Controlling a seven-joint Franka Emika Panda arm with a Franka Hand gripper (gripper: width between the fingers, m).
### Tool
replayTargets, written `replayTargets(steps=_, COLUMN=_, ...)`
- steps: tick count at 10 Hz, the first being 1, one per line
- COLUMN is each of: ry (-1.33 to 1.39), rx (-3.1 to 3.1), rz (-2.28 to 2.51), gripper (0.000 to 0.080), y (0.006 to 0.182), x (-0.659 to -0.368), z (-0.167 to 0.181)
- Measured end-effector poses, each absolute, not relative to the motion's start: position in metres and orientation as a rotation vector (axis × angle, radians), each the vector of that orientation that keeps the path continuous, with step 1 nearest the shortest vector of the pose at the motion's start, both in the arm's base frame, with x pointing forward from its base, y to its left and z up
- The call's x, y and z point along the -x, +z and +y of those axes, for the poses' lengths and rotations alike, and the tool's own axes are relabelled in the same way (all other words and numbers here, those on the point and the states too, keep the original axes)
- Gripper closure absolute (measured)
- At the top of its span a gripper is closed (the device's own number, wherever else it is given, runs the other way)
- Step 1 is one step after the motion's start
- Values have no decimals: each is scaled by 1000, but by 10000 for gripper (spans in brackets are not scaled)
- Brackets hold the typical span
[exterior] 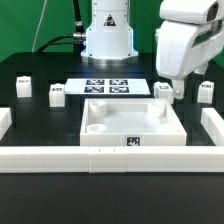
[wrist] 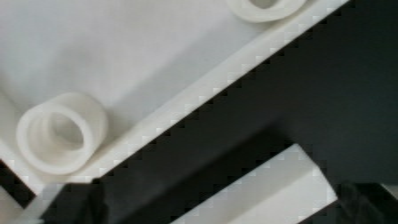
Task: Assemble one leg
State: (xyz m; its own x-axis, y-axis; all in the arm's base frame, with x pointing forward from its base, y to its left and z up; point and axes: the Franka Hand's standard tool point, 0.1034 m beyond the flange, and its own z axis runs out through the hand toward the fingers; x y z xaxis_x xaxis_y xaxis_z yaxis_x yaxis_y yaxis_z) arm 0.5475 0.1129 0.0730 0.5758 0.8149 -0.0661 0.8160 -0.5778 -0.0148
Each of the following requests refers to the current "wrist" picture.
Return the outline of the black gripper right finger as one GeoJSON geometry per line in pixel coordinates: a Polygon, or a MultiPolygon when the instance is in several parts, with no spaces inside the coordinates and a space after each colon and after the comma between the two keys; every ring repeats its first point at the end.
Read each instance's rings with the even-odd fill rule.
{"type": "Polygon", "coordinates": [[[342,183],[337,224],[398,224],[398,185],[342,183]]]}

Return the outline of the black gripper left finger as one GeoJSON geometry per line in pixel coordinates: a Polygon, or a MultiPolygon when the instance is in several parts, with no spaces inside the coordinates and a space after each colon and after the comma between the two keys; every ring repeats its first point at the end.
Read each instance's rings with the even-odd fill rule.
{"type": "Polygon", "coordinates": [[[108,224],[104,188],[99,183],[69,183],[42,212],[44,224],[108,224]]]}

